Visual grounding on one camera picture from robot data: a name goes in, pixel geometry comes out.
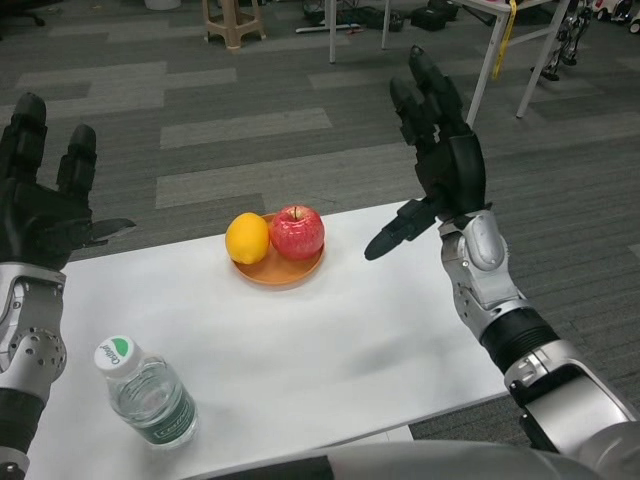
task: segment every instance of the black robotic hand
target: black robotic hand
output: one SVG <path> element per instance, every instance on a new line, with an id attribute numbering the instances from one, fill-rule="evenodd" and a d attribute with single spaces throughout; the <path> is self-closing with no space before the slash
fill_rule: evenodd
<path id="1" fill-rule="evenodd" d="M 391 99 L 402 119 L 405 141 L 416 148 L 416 174 L 426 197 L 410 200 L 398 210 L 398 216 L 367 246 L 367 260 L 415 239 L 436 217 L 464 220 L 464 214 L 486 207 L 482 150 L 462 118 L 456 87 L 420 47 L 411 48 L 409 66 L 422 101 L 398 78 L 391 80 Z"/>
<path id="2" fill-rule="evenodd" d="M 88 196 L 96 164 L 96 135 L 79 125 L 58 170 L 58 191 L 37 184 L 47 134 L 41 98 L 24 94 L 0 140 L 0 263 L 62 269 L 73 250 L 103 245 L 129 231 L 126 219 L 94 223 Z"/>

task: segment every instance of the white table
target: white table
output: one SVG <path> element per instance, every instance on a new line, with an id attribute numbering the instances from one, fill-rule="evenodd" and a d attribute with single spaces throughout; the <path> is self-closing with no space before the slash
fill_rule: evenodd
<path id="1" fill-rule="evenodd" d="M 324 217 L 324 263 L 303 285 L 243 280 L 222 236 L 72 263 L 69 360 L 30 450 L 30 478 L 176 479 L 326 446 L 505 393 L 458 319 L 435 228 L 375 262 L 363 252 L 397 205 Z M 92 362 L 128 334 L 195 398 L 184 449 L 148 449 L 111 411 Z"/>
<path id="2" fill-rule="evenodd" d="M 553 0 L 525 0 L 520 5 L 518 5 L 518 11 L 524 10 L 526 8 L 535 7 L 538 5 L 542 5 L 543 3 L 548 3 Z M 475 8 L 477 10 L 481 10 L 485 13 L 489 13 L 491 15 L 496 16 L 496 22 L 493 26 L 493 33 L 491 34 L 491 40 L 489 40 L 489 46 L 487 47 L 487 53 L 484 56 L 484 62 L 482 64 L 482 69 L 480 70 L 480 76 L 478 77 L 478 83 L 476 84 L 476 90 L 473 94 L 473 99 L 471 100 L 471 106 L 469 107 L 469 112 L 467 114 L 467 123 L 469 126 L 473 127 L 473 123 L 475 122 L 476 115 L 478 113 L 478 108 L 480 107 L 480 102 L 482 100 L 482 96 L 484 94 L 484 89 L 487 85 L 487 80 L 489 76 L 492 74 L 493 65 L 496 62 L 498 57 L 498 51 L 500 50 L 500 43 L 502 42 L 502 38 L 504 37 L 505 29 L 507 27 L 507 22 L 509 20 L 509 16 L 511 14 L 511 7 L 508 3 L 504 3 L 503 0 L 489 1 L 489 0 L 455 0 L 456 3 L 467 5 L 469 7 Z M 330 0 L 326 2 L 328 9 L 327 15 L 330 18 L 330 30 L 329 30 L 329 62 L 335 63 L 336 61 L 336 11 L 337 11 L 337 0 Z M 540 54 L 538 55 L 538 59 L 536 61 L 535 68 L 531 73 L 531 77 L 529 78 L 529 84 L 525 89 L 524 95 L 522 96 L 522 100 L 520 101 L 520 106 L 516 112 L 516 117 L 522 118 L 527 110 L 527 106 L 529 105 L 529 101 L 533 95 L 533 90 L 538 83 L 538 78 L 540 77 L 540 72 L 546 65 L 549 57 L 549 52 L 551 51 L 551 47 L 553 46 L 554 39 L 558 34 L 558 29 L 562 23 L 562 19 L 564 18 L 564 14 L 567 11 L 567 7 L 569 6 L 569 0 L 560 0 L 558 6 L 556 7 L 556 11 L 551 19 L 551 23 L 548 27 L 543 28 L 541 30 L 537 30 L 532 33 L 528 33 L 526 35 L 522 35 L 520 37 L 516 37 L 511 39 L 509 45 L 516 45 L 518 43 L 525 42 L 527 40 L 533 40 L 534 38 L 538 38 L 546 35 L 547 38 L 544 42 L 544 45 L 540 49 Z M 389 31 L 389 19 L 391 12 L 391 0 L 386 0 L 385 3 L 385 12 L 384 12 L 384 27 L 382 29 L 382 49 L 384 50 L 387 46 L 387 33 Z"/>

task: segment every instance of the black bag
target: black bag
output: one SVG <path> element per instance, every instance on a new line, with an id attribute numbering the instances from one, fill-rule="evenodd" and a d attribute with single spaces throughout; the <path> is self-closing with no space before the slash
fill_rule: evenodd
<path id="1" fill-rule="evenodd" d="M 358 23 L 367 28 L 382 30 L 384 27 L 384 10 L 378 10 L 373 7 L 359 7 L 345 12 L 347 22 Z M 389 16 L 389 31 L 399 32 L 404 26 L 404 17 L 397 10 L 391 10 Z"/>
<path id="2" fill-rule="evenodd" d="M 430 7 L 416 8 L 411 12 L 411 25 L 430 32 L 442 30 L 447 23 L 446 15 Z"/>
<path id="3" fill-rule="evenodd" d="M 452 22 L 458 15 L 458 6 L 451 0 L 429 0 L 429 8 L 446 15 L 447 22 Z"/>

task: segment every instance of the yellow strap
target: yellow strap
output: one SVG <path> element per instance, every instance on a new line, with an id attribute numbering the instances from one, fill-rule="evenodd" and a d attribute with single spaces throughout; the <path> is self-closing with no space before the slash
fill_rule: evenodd
<path id="1" fill-rule="evenodd" d="M 518 10 L 518 6 L 516 5 L 516 0 L 509 0 L 509 5 L 511 6 L 511 15 L 509 16 L 509 22 L 507 23 L 507 31 L 502 37 L 502 43 L 500 44 L 500 51 L 498 52 L 498 60 L 496 60 L 496 64 L 493 67 L 493 79 L 496 80 L 500 76 L 500 67 L 502 67 L 502 62 L 504 60 L 504 55 L 507 53 L 507 46 L 509 45 L 509 38 L 511 38 L 511 31 L 513 30 L 513 22 L 516 20 L 516 11 Z"/>

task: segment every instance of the green label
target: green label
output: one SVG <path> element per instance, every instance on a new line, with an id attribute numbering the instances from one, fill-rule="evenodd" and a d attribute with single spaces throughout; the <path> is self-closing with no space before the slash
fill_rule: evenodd
<path id="1" fill-rule="evenodd" d="M 163 445 L 173 442 L 182 436 L 193 423 L 196 415 L 196 406 L 191 395 L 183 388 L 180 401 L 171 414 L 155 425 L 145 428 L 136 428 L 138 432 L 150 443 Z"/>
<path id="2" fill-rule="evenodd" d="M 123 338 L 114 338 L 111 341 L 113 342 L 114 347 L 116 347 L 116 352 L 123 357 L 126 357 L 127 352 L 129 351 L 129 343 Z"/>

